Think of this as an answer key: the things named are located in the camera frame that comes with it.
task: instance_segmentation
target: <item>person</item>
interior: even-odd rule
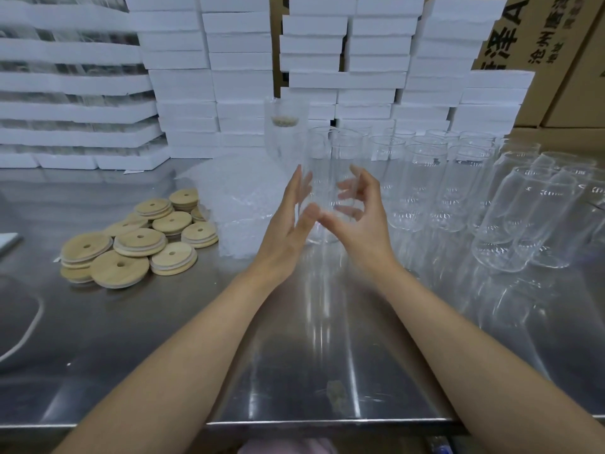
[[[294,225],[301,169],[285,189],[251,265],[103,399],[55,454],[178,454],[205,423],[255,313],[291,275],[315,222],[334,233],[353,263],[392,305],[458,416],[491,453],[596,453],[605,429],[553,383],[450,308],[398,262],[380,184],[355,172],[341,197],[364,211],[309,205]]]

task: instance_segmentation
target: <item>hand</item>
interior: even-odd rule
[[[320,217],[320,207],[311,203],[298,217],[294,226],[294,209],[301,191],[301,167],[285,187],[284,197],[268,224],[261,248],[249,267],[249,272],[266,278],[272,288],[287,279],[297,265],[308,233]]]
[[[330,212],[322,211],[318,221],[332,234],[338,237],[353,262],[370,278],[376,277],[385,265],[398,265],[391,241],[387,213],[382,206],[380,182],[371,176],[367,170],[351,166],[351,171],[357,179],[345,180],[338,184],[343,190],[340,199],[356,198],[364,203],[365,211],[356,207],[336,206],[335,209],[356,220],[356,223],[346,223]]]

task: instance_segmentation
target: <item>metal table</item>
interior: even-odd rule
[[[189,271],[148,275],[125,290],[77,287],[53,260],[75,234],[122,219],[150,197],[190,186],[190,162],[152,172],[0,171],[0,232],[24,239],[0,256],[0,355],[37,309],[26,345],[0,363],[0,428],[75,426],[158,345],[246,266],[199,251]],[[394,234],[407,266],[460,312],[605,418],[603,252],[580,267],[490,274],[468,255],[468,236]],[[425,247],[420,242],[430,242]],[[390,307],[349,265],[339,244],[309,247],[296,273],[254,318],[216,402],[209,428],[314,434],[347,427],[414,434],[464,430]]]

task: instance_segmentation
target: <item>forearm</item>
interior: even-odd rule
[[[592,417],[405,269],[389,265],[376,282],[468,430],[490,451],[602,449],[605,430]]]
[[[201,429],[246,329],[272,286],[239,275],[151,354],[55,454],[180,453]]]

